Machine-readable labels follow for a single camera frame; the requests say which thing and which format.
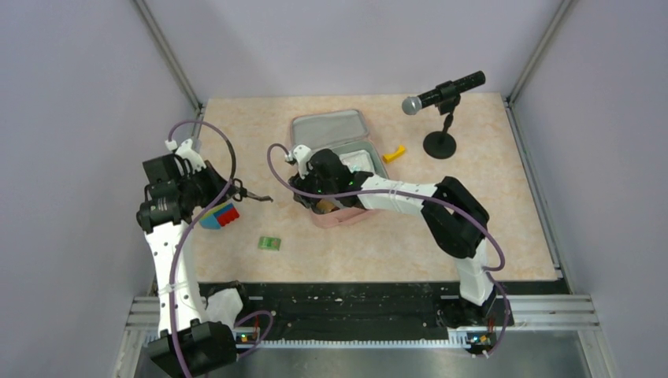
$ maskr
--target pink container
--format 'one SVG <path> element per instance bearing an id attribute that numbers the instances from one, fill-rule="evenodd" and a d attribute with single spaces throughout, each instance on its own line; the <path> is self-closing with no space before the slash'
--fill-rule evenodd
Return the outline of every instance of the pink container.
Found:
<path id="1" fill-rule="evenodd" d="M 359 110 L 296 117 L 291 122 L 290 144 L 292 147 L 303 144 L 313 151 L 329 148 L 338 155 L 364 150 L 371 157 L 374 173 L 389 178 L 380 155 L 371 143 L 369 128 Z M 338 209 L 324 214 L 307 211 L 313 223 L 320 228 L 354 224 L 377 212 L 356 208 Z"/>

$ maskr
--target gray lid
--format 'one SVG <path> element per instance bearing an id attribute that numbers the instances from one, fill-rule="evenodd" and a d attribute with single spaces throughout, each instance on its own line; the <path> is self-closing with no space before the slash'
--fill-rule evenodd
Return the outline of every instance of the gray lid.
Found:
<path id="1" fill-rule="evenodd" d="M 292 146 L 303 144 L 311 150 L 338 146 L 369 136 L 359 110 L 314 114 L 297 117 L 290 127 Z"/>

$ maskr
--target wooden tabletop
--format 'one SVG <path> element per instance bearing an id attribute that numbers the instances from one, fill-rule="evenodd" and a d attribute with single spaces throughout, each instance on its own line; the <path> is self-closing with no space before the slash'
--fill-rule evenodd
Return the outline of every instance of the wooden tabletop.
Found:
<path id="1" fill-rule="evenodd" d="M 362 111 L 379 154 L 406 153 L 386 164 L 393 180 L 436 183 L 458 178 L 490 214 L 489 231 L 507 257 L 501 280 L 555 280 L 536 207 L 503 101 L 498 93 L 463 94 L 451 134 L 458 144 L 454 157 L 430 158 L 422 149 L 429 132 L 443 117 L 435 108 L 406 116 L 406 96 L 366 95 L 290 98 L 211 99 L 205 120 L 231 139 L 236 150 L 236 177 L 273 203 L 235 202 L 241 217 L 221 230 L 195 227 L 192 249 L 200 282 L 395 282 L 458 280 L 455 265 L 434 241 L 420 217 L 380 212 L 350 226 L 320 229 L 308 210 L 271 175 L 265 155 L 269 144 L 287 143 L 290 122 L 305 114 L 342 109 Z M 227 177 L 229 155 L 220 136 L 202 129 L 202 156 Z M 273 155 L 283 178 L 295 168 Z M 280 251 L 258 249 L 261 236 L 281 238 Z M 490 265 L 498 263 L 488 246 Z"/>

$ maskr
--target black microphone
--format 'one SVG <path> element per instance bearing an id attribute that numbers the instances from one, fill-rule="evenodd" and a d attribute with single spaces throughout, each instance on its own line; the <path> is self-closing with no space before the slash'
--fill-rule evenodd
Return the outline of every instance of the black microphone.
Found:
<path id="1" fill-rule="evenodd" d="M 419 94 L 416 97 L 407 97 L 403 100 L 401 108 L 404 113 L 413 116 L 417 114 L 420 109 L 452 100 L 462 92 L 479 87 L 484 84 L 484 81 L 485 78 L 482 71 L 472 73 L 459 80 L 455 80 L 454 82 L 446 81 L 445 83 L 437 85 L 436 88 L 431 91 Z"/>

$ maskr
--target yellow object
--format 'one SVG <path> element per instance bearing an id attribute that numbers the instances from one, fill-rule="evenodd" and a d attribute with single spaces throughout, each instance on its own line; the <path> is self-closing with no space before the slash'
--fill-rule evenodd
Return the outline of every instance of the yellow object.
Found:
<path id="1" fill-rule="evenodd" d="M 386 163 L 392 163 L 396 158 L 403 155 L 404 152 L 406 152 L 406 147 L 404 147 L 403 144 L 399 144 L 399 148 L 396 152 L 383 155 L 383 161 Z"/>

